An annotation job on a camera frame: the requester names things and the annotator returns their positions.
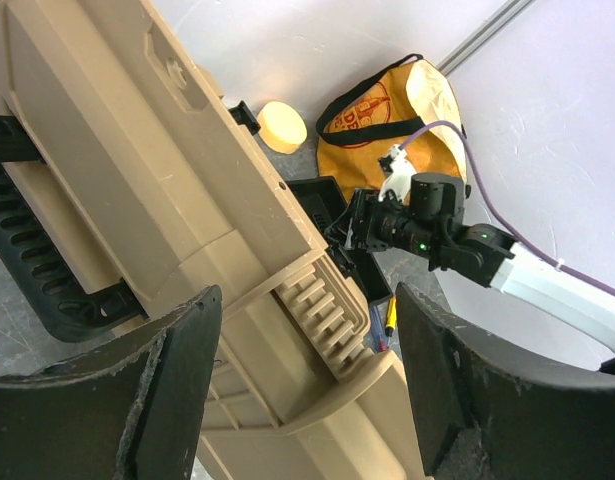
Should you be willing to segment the black tool box tray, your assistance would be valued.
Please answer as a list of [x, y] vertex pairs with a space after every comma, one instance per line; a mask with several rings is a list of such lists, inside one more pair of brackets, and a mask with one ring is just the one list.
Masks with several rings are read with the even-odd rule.
[[[347, 207], [336, 180], [331, 176], [289, 181], [287, 185], [322, 236]], [[331, 247], [328, 244], [326, 249], [330, 258]], [[354, 280], [369, 306], [379, 306], [388, 301], [392, 290], [374, 256], [365, 251], [352, 254], [357, 271], [342, 275]]]

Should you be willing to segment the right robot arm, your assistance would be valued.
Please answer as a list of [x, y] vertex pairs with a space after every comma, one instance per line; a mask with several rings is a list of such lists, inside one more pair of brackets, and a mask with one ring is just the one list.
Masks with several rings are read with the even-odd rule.
[[358, 189], [327, 227], [326, 239], [346, 251], [400, 249], [431, 271], [452, 270], [484, 288], [522, 300], [603, 344], [615, 354], [615, 296], [550, 265], [513, 235], [463, 222], [465, 185], [445, 174], [418, 173], [408, 200], [394, 189]]

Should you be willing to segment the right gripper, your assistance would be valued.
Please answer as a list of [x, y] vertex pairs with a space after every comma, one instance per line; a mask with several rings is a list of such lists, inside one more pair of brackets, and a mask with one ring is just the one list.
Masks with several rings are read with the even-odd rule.
[[325, 229], [324, 238], [331, 247], [331, 258], [341, 273], [357, 271], [352, 252], [383, 252], [397, 248], [412, 252], [412, 221], [407, 204], [393, 192], [380, 200], [378, 190], [357, 189], [345, 211]]

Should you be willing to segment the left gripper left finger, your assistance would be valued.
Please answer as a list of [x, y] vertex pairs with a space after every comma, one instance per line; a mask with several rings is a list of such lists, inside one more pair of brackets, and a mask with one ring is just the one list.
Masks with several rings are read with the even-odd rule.
[[31, 375], [0, 376], [0, 479], [188, 479], [222, 325], [213, 285]]

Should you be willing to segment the yellow and black screwdriver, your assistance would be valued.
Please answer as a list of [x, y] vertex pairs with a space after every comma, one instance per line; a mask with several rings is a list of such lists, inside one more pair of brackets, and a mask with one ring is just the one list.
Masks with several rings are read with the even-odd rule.
[[384, 325], [385, 336], [391, 338], [396, 330], [397, 326], [397, 312], [396, 312], [396, 296], [392, 296], [388, 302], [386, 319]]

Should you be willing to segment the blue and red screwdriver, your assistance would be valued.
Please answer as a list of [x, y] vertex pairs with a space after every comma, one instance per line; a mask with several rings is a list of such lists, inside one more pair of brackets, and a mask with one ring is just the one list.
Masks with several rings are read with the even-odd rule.
[[369, 307], [370, 314], [370, 335], [373, 340], [374, 350], [376, 352], [384, 352], [389, 349], [388, 341], [384, 332], [384, 325], [381, 320], [380, 312], [377, 306]]

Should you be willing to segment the tan plastic tool box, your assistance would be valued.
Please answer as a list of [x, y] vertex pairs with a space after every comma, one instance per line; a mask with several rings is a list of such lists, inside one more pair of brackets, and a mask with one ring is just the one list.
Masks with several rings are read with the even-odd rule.
[[253, 124], [149, 1], [0, 1], [0, 258], [63, 342], [220, 287], [211, 477], [421, 479], [403, 363]]

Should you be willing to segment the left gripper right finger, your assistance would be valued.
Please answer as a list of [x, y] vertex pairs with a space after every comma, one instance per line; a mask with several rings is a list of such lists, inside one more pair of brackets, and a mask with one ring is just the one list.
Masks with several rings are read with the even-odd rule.
[[405, 283], [399, 339], [435, 479], [615, 479], [615, 359], [586, 370], [446, 311]]

